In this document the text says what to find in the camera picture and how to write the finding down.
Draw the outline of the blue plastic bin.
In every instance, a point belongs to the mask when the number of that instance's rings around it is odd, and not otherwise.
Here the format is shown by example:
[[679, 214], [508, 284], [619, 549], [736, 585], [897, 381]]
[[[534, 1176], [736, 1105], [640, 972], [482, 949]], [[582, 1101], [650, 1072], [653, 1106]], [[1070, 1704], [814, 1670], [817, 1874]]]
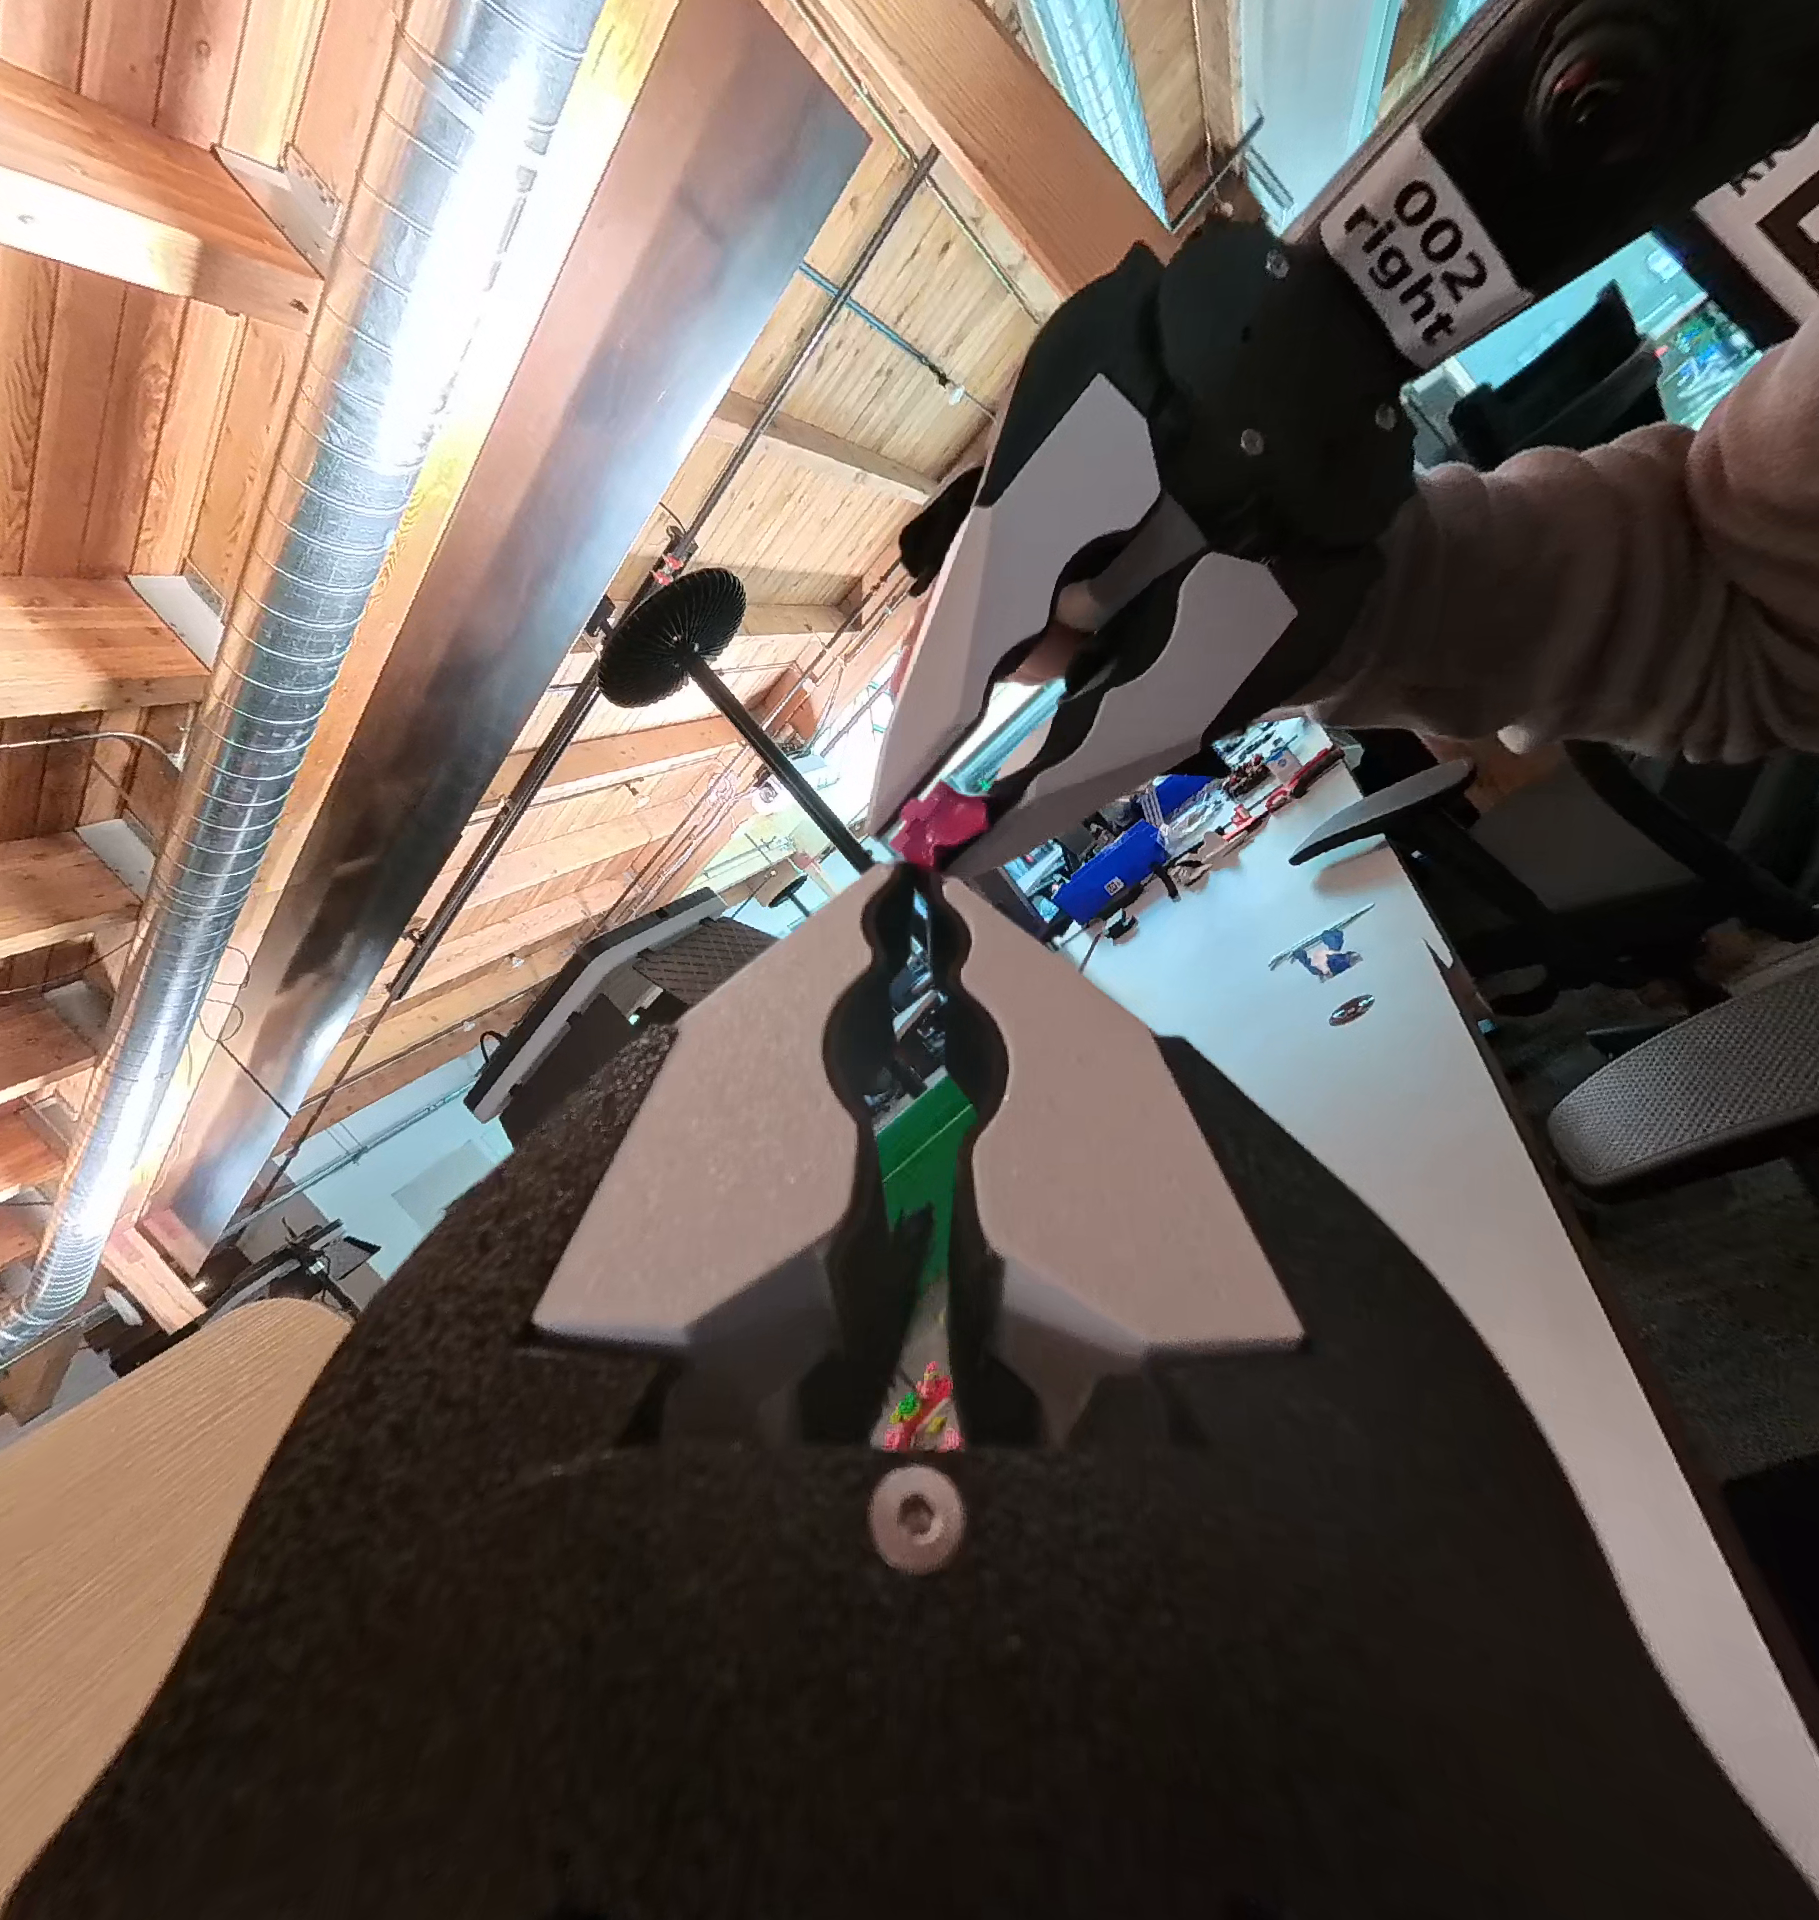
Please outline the blue plastic bin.
[[1052, 909], [1073, 925], [1091, 925], [1128, 907], [1152, 879], [1167, 881], [1167, 849], [1161, 829], [1137, 820], [1064, 876], [1052, 892]]

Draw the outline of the long grey ceiling panel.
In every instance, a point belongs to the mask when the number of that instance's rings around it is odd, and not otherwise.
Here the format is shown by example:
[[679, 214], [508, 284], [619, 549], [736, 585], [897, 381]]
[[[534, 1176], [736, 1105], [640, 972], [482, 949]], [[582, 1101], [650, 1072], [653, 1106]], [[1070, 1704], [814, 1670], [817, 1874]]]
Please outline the long grey ceiling panel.
[[669, 17], [434, 555], [355, 635], [243, 926], [144, 1234], [192, 1270], [456, 852], [868, 134], [765, 4]]

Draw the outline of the skylight window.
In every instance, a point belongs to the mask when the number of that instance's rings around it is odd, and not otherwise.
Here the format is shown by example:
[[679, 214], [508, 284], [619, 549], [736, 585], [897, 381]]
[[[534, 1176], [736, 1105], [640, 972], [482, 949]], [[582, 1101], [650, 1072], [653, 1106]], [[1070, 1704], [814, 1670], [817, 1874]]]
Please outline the skylight window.
[[1019, 2], [1015, 10], [1036, 63], [1064, 103], [1167, 227], [1161, 172], [1119, 2]]

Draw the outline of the pink lego piece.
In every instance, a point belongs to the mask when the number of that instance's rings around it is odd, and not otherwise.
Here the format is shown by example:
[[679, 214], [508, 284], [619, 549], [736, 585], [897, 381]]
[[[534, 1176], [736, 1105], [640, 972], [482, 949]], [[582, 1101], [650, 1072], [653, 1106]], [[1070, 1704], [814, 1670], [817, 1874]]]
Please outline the pink lego piece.
[[986, 825], [988, 808], [980, 795], [935, 781], [925, 792], [902, 803], [890, 844], [904, 863], [921, 873], [939, 873]]

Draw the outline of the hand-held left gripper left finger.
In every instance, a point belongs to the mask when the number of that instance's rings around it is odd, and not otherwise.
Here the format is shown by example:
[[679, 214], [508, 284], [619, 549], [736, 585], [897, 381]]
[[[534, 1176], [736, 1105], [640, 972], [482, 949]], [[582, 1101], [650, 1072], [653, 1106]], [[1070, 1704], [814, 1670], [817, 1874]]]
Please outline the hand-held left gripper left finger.
[[667, 1363], [669, 1434], [872, 1437], [913, 1310], [868, 1108], [912, 938], [877, 866], [684, 1015], [534, 1309]]

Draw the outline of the black office chair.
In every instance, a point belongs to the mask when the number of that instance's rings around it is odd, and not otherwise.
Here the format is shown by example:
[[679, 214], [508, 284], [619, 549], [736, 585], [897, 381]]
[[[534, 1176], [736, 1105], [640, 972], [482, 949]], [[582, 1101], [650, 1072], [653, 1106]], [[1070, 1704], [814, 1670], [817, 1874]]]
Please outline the black office chair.
[[1471, 776], [1449, 761], [1382, 787], [1289, 862], [1387, 840], [1478, 983], [1534, 976], [1495, 998], [1500, 1015], [1658, 980], [1700, 1010], [1717, 995], [1697, 966], [1714, 926], [1791, 946], [1819, 933], [1819, 752], [1693, 764], [1570, 743], [1489, 809], [1471, 809]]
[[1509, 379], [1482, 383], [1447, 416], [1457, 451], [1478, 470], [1551, 446], [1586, 451], [1666, 422], [1659, 356], [1640, 336], [1615, 280]]

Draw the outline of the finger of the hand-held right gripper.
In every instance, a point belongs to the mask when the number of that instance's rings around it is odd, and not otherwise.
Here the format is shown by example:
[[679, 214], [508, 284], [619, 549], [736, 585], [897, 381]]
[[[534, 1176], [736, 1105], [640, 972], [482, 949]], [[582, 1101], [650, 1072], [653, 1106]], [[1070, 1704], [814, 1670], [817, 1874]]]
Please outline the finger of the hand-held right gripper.
[[1130, 674], [1091, 680], [1055, 708], [1038, 752], [993, 787], [986, 829], [944, 852], [940, 873], [980, 876], [1175, 770], [1217, 735], [1220, 711], [1292, 618], [1267, 565], [1220, 554], [1178, 590], [1151, 590], [1110, 663]]
[[982, 489], [928, 595], [874, 776], [884, 834], [980, 720], [997, 666], [1049, 624], [1076, 554], [1136, 540], [1161, 506], [1151, 429], [1094, 375], [999, 492]]

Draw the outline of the silver ventilation duct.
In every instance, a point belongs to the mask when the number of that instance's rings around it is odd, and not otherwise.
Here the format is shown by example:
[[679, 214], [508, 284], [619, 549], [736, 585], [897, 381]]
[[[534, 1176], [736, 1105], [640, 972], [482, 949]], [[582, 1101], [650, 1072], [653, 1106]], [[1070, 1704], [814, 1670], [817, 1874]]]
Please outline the silver ventilation duct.
[[273, 846], [600, 12], [411, 4], [0, 1373], [78, 1314]]

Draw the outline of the person's right hand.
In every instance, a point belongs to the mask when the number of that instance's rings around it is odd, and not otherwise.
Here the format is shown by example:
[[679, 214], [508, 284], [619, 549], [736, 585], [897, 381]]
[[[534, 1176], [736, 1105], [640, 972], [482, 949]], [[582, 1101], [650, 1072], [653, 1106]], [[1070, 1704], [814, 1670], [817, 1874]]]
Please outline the person's right hand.
[[1115, 616], [1117, 602], [1089, 583], [1070, 583], [1055, 595], [1052, 618], [1031, 661], [1042, 682], [1063, 680], [1076, 685], [1095, 669], [1097, 634]]

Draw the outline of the person's right forearm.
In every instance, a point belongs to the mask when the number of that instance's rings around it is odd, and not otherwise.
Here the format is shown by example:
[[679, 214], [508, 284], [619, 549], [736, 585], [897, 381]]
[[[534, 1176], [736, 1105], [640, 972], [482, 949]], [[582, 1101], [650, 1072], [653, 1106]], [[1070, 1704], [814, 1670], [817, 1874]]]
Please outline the person's right forearm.
[[1303, 706], [1517, 751], [1819, 752], [1819, 301], [1697, 431], [1426, 476]]

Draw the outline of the red and black tools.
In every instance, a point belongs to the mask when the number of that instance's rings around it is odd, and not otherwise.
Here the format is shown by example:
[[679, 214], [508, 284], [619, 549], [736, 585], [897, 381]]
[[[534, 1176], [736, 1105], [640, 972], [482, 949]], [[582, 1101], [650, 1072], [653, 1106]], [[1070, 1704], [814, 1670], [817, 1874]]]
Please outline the red and black tools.
[[1232, 743], [1228, 770], [1217, 781], [1220, 808], [1209, 825], [1209, 849], [1232, 852], [1246, 844], [1332, 770], [1345, 766], [1343, 743], [1305, 720], [1266, 723]]

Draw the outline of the green plastic bin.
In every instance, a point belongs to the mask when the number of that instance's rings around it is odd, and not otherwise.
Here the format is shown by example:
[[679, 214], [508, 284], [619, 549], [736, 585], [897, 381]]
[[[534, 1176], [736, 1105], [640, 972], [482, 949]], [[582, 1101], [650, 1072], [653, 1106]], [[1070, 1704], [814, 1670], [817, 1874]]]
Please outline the green plastic bin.
[[948, 1229], [962, 1144], [976, 1113], [950, 1077], [928, 1084], [876, 1133], [884, 1205], [890, 1223], [928, 1212], [917, 1295], [944, 1280]]

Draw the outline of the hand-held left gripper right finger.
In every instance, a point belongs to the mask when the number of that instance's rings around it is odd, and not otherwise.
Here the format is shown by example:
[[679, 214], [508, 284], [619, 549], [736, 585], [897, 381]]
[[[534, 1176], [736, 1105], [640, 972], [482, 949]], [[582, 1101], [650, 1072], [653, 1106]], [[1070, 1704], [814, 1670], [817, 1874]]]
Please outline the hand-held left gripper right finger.
[[960, 1147], [947, 1356], [968, 1445], [1064, 1445], [1113, 1380], [1305, 1326], [1161, 1040], [963, 885], [923, 881]]

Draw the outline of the grey mesh office chair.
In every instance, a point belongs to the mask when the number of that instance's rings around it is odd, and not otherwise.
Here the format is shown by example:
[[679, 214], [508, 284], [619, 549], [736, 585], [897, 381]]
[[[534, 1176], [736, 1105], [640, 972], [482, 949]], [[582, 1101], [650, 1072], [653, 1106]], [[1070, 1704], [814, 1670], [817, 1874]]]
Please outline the grey mesh office chair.
[[1646, 1196], [1772, 1161], [1819, 1214], [1819, 965], [1671, 1023], [1546, 1119], [1574, 1189]]

